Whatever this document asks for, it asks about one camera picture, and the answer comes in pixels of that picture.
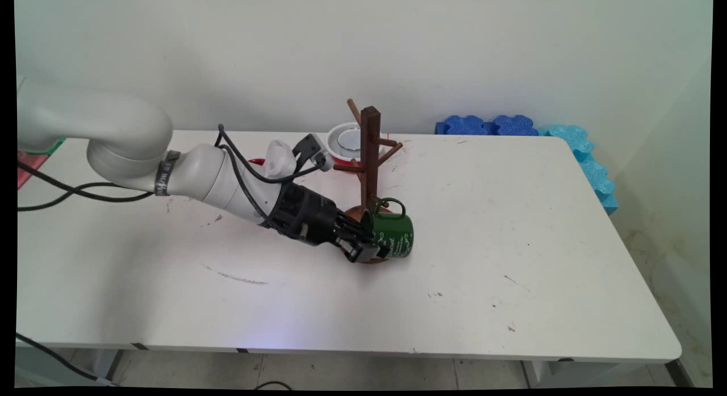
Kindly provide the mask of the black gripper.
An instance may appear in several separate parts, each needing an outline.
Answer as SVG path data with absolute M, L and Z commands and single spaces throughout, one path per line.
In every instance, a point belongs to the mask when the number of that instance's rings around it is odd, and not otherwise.
M 371 226 L 362 225 L 332 200 L 296 183 L 281 184 L 268 220 L 261 225 L 307 245 L 330 243 L 340 248 L 350 263 L 377 263 L 390 253 L 389 247 L 372 240 Z

